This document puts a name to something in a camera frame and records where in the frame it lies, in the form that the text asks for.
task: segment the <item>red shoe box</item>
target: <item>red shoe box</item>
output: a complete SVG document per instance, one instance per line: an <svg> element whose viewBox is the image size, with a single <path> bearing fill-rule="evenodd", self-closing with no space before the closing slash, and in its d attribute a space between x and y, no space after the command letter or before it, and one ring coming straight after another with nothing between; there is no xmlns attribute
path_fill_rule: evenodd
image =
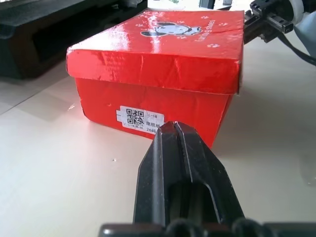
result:
<svg viewBox="0 0 316 237"><path fill-rule="evenodd" d="M181 121L211 147L239 89L243 24L243 11L146 11L73 45L84 114L148 138Z"/></svg>

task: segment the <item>black object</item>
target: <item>black object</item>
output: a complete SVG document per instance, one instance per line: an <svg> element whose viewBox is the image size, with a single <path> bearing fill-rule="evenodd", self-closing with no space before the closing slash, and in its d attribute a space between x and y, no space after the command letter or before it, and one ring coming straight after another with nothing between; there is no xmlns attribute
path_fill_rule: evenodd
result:
<svg viewBox="0 0 316 237"><path fill-rule="evenodd" d="M214 9L215 0L200 0L199 6L208 9Z"/></svg>
<svg viewBox="0 0 316 237"><path fill-rule="evenodd" d="M316 10L316 0L303 0L306 12ZM316 66L316 59L295 48L285 34L294 29L291 23L294 12L289 0L255 0L246 11L244 43L260 37L266 43L279 38L286 46L304 61Z"/></svg>
<svg viewBox="0 0 316 237"><path fill-rule="evenodd" d="M147 7L119 0L12 0L0 3L0 76L34 78L65 58L67 47Z"/></svg>
<svg viewBox="0 0 316 237"><path fill-rule="evenodd" d="M138 171L133 224L103 225L99 237L314 237L316 224L244 219L227 172L197 132L160 127Z"/></svg>

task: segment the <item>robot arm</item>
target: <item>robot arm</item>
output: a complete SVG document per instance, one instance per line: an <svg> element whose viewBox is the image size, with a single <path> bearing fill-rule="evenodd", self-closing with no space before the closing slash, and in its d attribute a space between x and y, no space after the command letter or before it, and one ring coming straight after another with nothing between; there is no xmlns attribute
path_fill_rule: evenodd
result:
<svg viewBox="0 0 316 237"><path fill-rule="evenodd" d="M316 66L316 0L255 0L250 8L245 15L245 43L256 37L266 43L279 38L300 58ZM304 12L310 14L303 20ZM293 47L285 37L293 30L310 56Z"/></svg>

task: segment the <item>qr code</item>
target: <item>qr code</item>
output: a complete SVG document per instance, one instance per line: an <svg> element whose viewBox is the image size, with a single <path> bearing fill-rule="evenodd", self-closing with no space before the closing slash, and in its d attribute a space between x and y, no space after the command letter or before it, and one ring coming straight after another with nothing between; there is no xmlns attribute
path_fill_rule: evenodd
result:
<svg viewBox="0 0 316 237"><path fill-rule="evenodd" d="M138 110L126 109L127 123L137 126L144 125L144 112Z"/></svg>

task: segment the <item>paw print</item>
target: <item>paw print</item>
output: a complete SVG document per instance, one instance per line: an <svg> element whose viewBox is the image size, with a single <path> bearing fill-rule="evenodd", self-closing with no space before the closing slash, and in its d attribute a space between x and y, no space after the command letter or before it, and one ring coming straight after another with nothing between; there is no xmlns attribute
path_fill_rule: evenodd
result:
<svg viewBox="0 0 316 237"><path fill-rule="evenodd" d="M219 46L220 46L220 45L219 45L219 44L216 44L216 43L215 43L215 44L214 44L214 43L211 43L211 44L208 44L208 45L207 45L208 48L217 48L217 47L219 47Z"/></svg>

